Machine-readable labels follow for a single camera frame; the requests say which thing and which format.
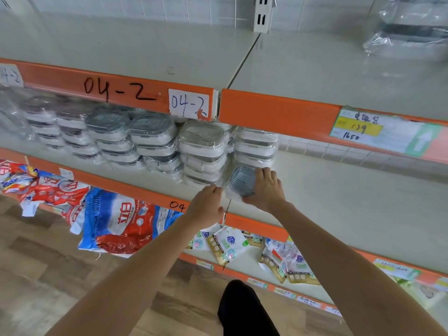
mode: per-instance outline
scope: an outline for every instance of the person's right hand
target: person's right hand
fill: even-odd
[[[252,204],[260,210],[271,212],[272,208],[279,201],[284,201],[284,193],[280,179],[277,179],[277,172],[271,171],[270,168],[256,168],[255,183],[253,196],[243,197],[243,202]]]

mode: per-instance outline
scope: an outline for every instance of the price tag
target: price tag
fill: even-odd
[[[281,289],[281,288],[275,288],[275,289],[274,289],[274,292],[275,292],[276,294],[285,296],[285,297],[290,298],[290,299],[296,299],[296,298],[297,298],[297,295],[296,295],[296,294],[293,294],[293,293],[291,293],[291,292],[289,292],[289,291],[286,291],[286,290],[283,290],[283,289]]]
[[[22,75],[16,65],[0,63],[0,84],[23,87]]]
[[[169,111],[174,116],[207,120],[209,96],[206,94],[168,90]]]
[[[330,136],[421,157],[441,129],[440,125],[361,112],[356,108],[344,106],[336,118]]]
[[[373,264],[375,264],[388,275],[399,277],[404,280],[413,281],[422,273],[420,270],[415,270],[411,267],[385,261],[380,258],[375,259]]]
[[[255,280],[253,278],[248,278],[247,282],[258,286],[259,288],[267,289],[267,284],[264,282],[260,282],[259,280]]]
[[[341,317],[342,317],[342,314],[339,312],[339,310],[336,309],[336,308],[333,308],[332,306],[327,306],[327,307],[325,308],[325,311],[327,311],[327,312],[331,312],[332,314],[335,314],[335,315],[338,315],[338,316],[341,316]]]
[[[204,262],[204,261],[200,261],[198,259],[196,260],[196,264],[199,265],[199,266],[203,266],[203,267],[205,267],[207,269],[210,269],[210,270],[214,270],[215,269],[213,264],[210,264],[210,263],[207,263],[207,262]]]
[[[434,288],[439,289],[441,291],[448,291],[448,278],[440,277],[434,284]]]
[[[70,179],[70,180],[74,180],[75,176],[73,175],[73,172],[70,170],[66,170],[64,168],[59,168],[59,172],[60,172],[60,176]]]
[[[297,301],[308,304],[310,306],[313,306],[315,308],[320,309],[322,306],[322,303],[316,302],[312,299],[306,298],[306,297],[302,297],[302,296],[297,296]]]

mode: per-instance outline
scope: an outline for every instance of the wooden floor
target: wooden floor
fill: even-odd
[[[77,249],[79,240],[56,214],[39,210],[23,218],[14,200],[0,196],[0,335],[44,335],[126,261],[110,254],[97,259]],[[230,280],[178,260],[131,335],[222,335],[216,312]],[[281,335],[351,335],[338,316],[255,290]]]

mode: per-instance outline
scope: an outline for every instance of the black pants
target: black pants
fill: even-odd
[[[228,335],[280,336],[255,290],[240,280],[233,280],[224,290],[218,317]]]

